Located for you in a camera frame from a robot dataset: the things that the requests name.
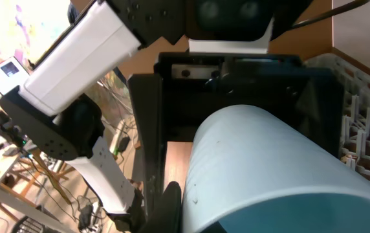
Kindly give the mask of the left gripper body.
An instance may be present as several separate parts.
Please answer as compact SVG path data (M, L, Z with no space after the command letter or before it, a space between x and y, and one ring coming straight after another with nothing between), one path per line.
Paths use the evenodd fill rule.
M134 1L135 31L146 42L181 36L249 42L299 28L311 0ZM144 160L144 199L151 213L162 195L169 141L189 142L215 111L248 104L271 112L336 155L343 88L328 69L307 68L296 55L250 52L163 52L151 74L128 88Z

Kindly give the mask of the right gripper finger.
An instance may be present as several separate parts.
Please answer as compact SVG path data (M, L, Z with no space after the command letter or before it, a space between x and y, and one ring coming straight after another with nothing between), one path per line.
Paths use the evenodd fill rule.
M139 233L178 233L181 211L181 188L178 182L172 181Z

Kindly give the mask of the blue plastic cup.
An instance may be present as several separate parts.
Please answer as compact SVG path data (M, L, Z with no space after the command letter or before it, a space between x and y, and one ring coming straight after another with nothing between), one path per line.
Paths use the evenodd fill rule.
M211 114L193 139L183 232L370 233L370 182L251 105Z

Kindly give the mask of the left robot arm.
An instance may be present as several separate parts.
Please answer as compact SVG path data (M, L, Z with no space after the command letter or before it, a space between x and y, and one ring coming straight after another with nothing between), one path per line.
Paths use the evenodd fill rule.
M44 53L30 78L0 105L47 155L70 161L107 215L138 232L157 221L174 232L217 227L219 209L162 190L171 140L194 141L242 107L270 115L330 154L339 145L343 87L328 69L308 68L295 55L164 52L151 74L127 85L144 145L145 190L138 193L100 148L102 112L85 91L120 62L160 38L251 42L299 28L309 1L93 1Z

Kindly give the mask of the grey plastic dishwasher rack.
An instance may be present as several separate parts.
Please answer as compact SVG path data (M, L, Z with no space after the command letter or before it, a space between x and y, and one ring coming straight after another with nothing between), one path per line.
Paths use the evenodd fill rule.
M340 160L370 181L370 75L331 53L311 58L305 64L329 68L343 85Z

